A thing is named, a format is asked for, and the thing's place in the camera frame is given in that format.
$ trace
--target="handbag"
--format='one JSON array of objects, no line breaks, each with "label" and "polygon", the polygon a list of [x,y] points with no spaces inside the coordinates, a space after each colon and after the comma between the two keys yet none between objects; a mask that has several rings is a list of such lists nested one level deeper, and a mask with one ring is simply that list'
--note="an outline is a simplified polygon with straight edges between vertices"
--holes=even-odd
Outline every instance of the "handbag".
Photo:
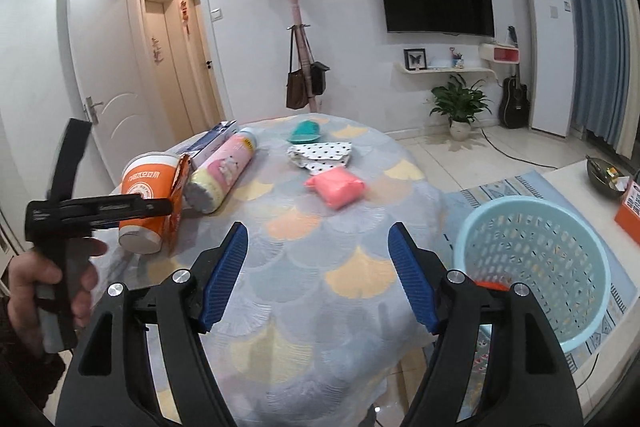
[{"label": "handbag", "polygon": [[306,38],[305,29],[302,28],[302,31],[305,34],[306,48],[309,50],[309,57],[311,58],[311,92],[314,96],[319,96],[320,94],[324,93],[324,90],[326,89],[324,74],[327,71],[330,71],[331,68],[323,64],[322,62],[317,62],[314,59],[314,54],[311,52],[309,40]]},{"label": "handbag", "polygon": [[[300,68],[293,69],[293,28],[291,29],[291,43],[289,46],[289,75],[287,76],[287,107],[290,109],[302,109],[309,103],[306,96],[305,75]],[[300,63],[300,52],[298,52],[298,63]]]}]

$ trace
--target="bolt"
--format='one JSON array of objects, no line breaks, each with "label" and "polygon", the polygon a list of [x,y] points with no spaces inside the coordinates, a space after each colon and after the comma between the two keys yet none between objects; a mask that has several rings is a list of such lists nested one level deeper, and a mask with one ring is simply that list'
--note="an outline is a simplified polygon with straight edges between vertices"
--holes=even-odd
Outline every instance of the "bolt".
[{"label": "bolt", "polygon": [[111,286],[109,286],[107,293],[111,295],[111,297],[117,297],[122,293],[123,290],[124,290],[124,286],[121,283],[116,282]]},{"label": "bolt", "polygon": [[174,282],[180,284],[183,282],[187,282],[189,280],[189,277],[191,277],[189,270],[178,270],[174,272],[174,274],[171,276],[171,279],[173,279]]},{"label": "bolt", "polygon": [[529,295],[529,287],[526,284],[522,284],[521,282],[517,283],[513,287],[513,291],[516,292],[516,295],[520,297],[526,297]]},{"label": "bolt", "polygon": [[449,279],[449,282],[452,282],[453,284],[461,284],[465,282],[465,274],[459,270],[451,270],[447,273],[447,279]]}]

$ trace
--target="light blue plastic basket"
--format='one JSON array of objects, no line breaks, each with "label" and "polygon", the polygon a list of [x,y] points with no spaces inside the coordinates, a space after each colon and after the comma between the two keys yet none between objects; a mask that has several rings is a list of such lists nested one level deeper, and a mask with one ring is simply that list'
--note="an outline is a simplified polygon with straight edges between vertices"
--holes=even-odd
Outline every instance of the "light blue plastic basket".
[{"label": "light blue plastic basket", "polygon": [[[528,285],[565,353],[595,332],[607,310],[611,274],[602,242],[549,201],[505,196],[476,208],[460,229],[454,267],[475,281]],[[491,326],[482,328],[490,335]]]}]

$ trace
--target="white plant pot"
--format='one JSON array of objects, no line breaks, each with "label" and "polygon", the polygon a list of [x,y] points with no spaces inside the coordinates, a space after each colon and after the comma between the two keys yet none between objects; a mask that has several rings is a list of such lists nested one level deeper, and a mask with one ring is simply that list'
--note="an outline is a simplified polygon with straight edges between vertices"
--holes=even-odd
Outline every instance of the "white plant pot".
[{"label": "white plant pot", "polygon": [[462,142],[466,140],[469,133],[471,133],[471,125],[466,122],[456,122],[452,120],[449,132],[454,140]]}]

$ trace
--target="refrigerator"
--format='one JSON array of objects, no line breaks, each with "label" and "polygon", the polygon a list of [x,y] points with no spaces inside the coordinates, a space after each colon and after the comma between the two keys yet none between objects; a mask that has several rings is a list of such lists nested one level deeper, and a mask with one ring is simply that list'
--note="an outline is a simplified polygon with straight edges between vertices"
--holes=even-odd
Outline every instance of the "refrigerator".
[{"label": "refrigerator", "polygon": [[529,0],[533,44],[530,127],[566,137],[575,88],[571,0]]}]

